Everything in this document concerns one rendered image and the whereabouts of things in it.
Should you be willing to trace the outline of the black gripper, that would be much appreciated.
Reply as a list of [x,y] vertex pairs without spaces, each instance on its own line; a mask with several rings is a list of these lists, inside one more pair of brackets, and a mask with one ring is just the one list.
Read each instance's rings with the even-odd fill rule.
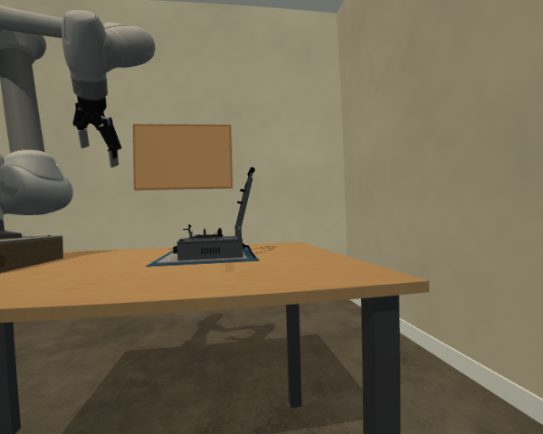
[[75,103],[76,110],[72,124],[78,129],[81,148],[90,146],[86,128],[91,123],[99,130],[109,148],[110,167],[119,165],[118,150],[121,149],[121,145],[113,127],[112,118],[106,118],[104,115],[104,110],[107,107],[106,97],[89,100],[77,96],[77,99],[78,103]]

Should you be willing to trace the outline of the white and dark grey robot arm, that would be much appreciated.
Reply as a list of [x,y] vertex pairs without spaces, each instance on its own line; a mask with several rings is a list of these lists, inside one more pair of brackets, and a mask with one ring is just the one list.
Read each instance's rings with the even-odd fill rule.
[[108,95],[107,72],[144,64],[156,49],[146,30],[102,24],[89,11],[59,18],[0,3],[0,82],[10,147],[5,159],[0,154],[0,240],[22,238],[5,230],[4,214],[56,212],[73,196],[70,181],[44,150],[32,65],[45,53],[43,36],[62,38],[73,92],[89,100]]

